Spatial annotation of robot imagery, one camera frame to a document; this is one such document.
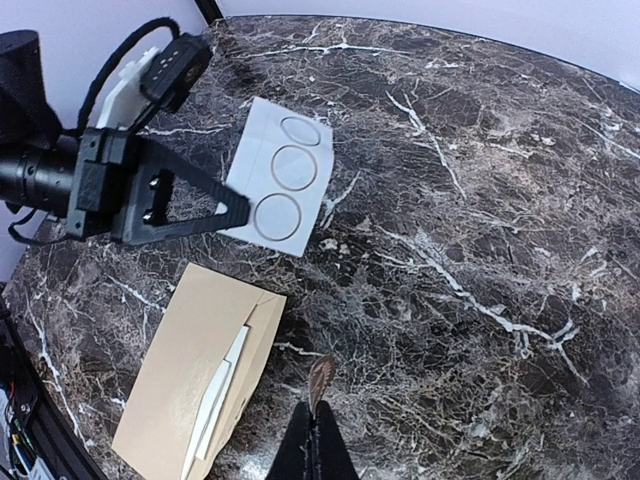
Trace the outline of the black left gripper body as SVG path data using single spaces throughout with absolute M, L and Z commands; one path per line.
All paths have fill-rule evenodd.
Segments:
M 83 241 L 108 233 L 117 243 L 148 243 L 134 218 L 138 171 L 150 140 L 111 128 L 88 128 L 80 139 L 65 224 L 65 239 Z

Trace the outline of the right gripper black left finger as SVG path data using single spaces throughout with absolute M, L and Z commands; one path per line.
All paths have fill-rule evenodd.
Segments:
M 269 470 L 269 480 L 310 480 L 313 420 L 309 405 L 299 402 Z

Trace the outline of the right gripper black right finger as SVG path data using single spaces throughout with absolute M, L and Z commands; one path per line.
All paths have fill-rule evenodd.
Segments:
M 317 404 L 313 420 L 313 478 L 359 479 L 328 402 Z

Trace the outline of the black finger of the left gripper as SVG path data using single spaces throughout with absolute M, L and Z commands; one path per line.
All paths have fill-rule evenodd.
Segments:
M 249 210 L 228 210 L 222 203 L 167 170 L 161 170 L 151 180 L 150 186 L 154 191 L 152 204 L 140 206 L 135 199 L 137 175 L 138 172 L 133 176 L 121 212 L 114 218 L 110 238 L 116 243 L 139 246 L 201 233 L 228 230 L 248 223 L 251 205 Z M 169 210 L 173 203 L 172 195 L 176 180 L 183 181 L 188 187 L 211 199 L 214 206 L 221 206 L 223 211 L 202 213 L 184 219 L 171 219 Z
M 166 145 L 144 137 L 140 137 L 139 141 L 140 165 L 136 177 L 135 194 L 138 205 L 152 204 L 154 191 L 150 186 L 151 180 L 161 170 L 167 170 L 222 203 L 228 210 L 250 209 L 247 197 L 215 180 L 207 172 L 192 165 Z

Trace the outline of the white sticker sheet wax seal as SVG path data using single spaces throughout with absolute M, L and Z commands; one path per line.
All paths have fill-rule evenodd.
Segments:
M 300 257 L 334 166 L 333 129 L 256 97 L 225 184 L 250 201 L 225 236 Z

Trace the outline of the brown wax seal sticker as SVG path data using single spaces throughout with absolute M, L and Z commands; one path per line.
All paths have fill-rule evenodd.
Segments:
M 319 357 L 311 366 L 308 375 L 308 404 L 312 416 L 316 415 L 317 406 L 332 383 L 335 371 L 336 364 L 331 355 Z

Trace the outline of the brown kraft envelope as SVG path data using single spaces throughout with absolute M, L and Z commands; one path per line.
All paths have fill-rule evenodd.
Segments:
M 189 264 L 155 333 L 112 448 L 145 479 L 181 479 L 201 399 L 239 330 L 250 328 L 203 461 L 205 478 L 230 440 L 266 366 L 283 295 Z

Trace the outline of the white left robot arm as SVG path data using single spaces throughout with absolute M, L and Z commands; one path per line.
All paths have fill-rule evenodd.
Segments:
M 103 120 L 89 115 L 102 86 L 124 55 L 158 28 L 171 32 L 163 50 L 127 67 L 105 101 Z M 247 224 L 249 200 L 214 180 L 143 128 L 161 111 L 176 112 L 206 71 L 212 53 L 201 38 L 169 18 L 128 36 L 92 82 L 77 127 L 65 129 L 44 90 L 37 32 L 1 37 L 1 199 L 19 225 L 37 212 L 65 226 L 65 238 L 108 234 L 143 245 Z

